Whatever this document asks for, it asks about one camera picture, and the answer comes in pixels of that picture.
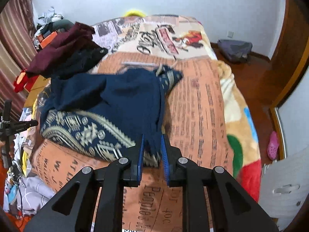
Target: navy blue garment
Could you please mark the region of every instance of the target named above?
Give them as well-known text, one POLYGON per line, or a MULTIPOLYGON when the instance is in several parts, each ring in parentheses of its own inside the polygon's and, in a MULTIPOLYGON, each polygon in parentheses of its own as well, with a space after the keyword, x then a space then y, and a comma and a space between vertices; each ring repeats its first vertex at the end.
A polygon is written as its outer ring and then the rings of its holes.
POLYGON ((129 69, 117 75, 52 78, 41 113, 41 135, 87 156, 113 161, 143 134, 149 159, 158 161, 164 95, 182 74, 168 66, 157 76, 155 72, 129 69))

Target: silver bolt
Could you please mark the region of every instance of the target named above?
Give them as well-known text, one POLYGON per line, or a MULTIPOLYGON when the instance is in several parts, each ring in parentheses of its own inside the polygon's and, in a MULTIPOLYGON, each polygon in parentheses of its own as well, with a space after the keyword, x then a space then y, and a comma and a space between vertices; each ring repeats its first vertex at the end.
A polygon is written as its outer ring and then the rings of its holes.
POLYGON ((126 164, 129 160, 127 158, 120 158, 119 163, 120 164, 126 164))
POLYGON ((90 173, 90 172, 91 172, 91 167, 84 167, 81 171, 82 171, 84 174, 90 173))
POLYGON ((185 157, 181 157, 181 158, 178 159, 178 162, 179 162, 180 164, 186 164, 186 163, 188 162, 188 159, 185 158, 185 157))
POLYGON ((224 172, 224 168, 223 167, 216 167, 215 169, 214 169, 217 173, 223 173, 224 172))

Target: dark green fabric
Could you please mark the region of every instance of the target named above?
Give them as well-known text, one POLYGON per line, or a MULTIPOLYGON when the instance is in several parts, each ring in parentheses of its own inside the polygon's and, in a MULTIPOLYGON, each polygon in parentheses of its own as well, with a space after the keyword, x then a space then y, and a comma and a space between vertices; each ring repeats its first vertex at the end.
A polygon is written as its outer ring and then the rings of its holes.
POLYGON ((233 157, 233 177, 236 178, 239 170, 243 167, 244 156, 243 156, 243 148, 239 142, 239 140, 234 135, 227 135, 230 146, 234 151, 233 157))

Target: striped curtain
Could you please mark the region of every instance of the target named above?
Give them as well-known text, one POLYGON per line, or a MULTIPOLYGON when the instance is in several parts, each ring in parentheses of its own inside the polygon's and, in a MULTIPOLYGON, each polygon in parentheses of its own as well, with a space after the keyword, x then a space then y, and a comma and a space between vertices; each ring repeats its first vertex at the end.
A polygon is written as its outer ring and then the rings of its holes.
POLYGON ((14 92, 13 82, 36 55, 31 0, 10 0, 0 14, 0 110, 11 99, 11 119, 19 120, 27 92, 14 92))

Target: power socket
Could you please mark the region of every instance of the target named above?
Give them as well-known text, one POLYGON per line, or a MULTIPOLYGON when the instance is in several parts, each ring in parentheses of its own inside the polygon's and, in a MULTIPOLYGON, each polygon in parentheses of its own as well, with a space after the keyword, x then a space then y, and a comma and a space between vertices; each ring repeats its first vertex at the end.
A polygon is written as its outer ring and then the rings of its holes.
POLYGON ((234 32, 230 32, 230 31, 228 31, 227 36, 228 36, 229 38, 233 38, 233 35, 234 35, 234 32))

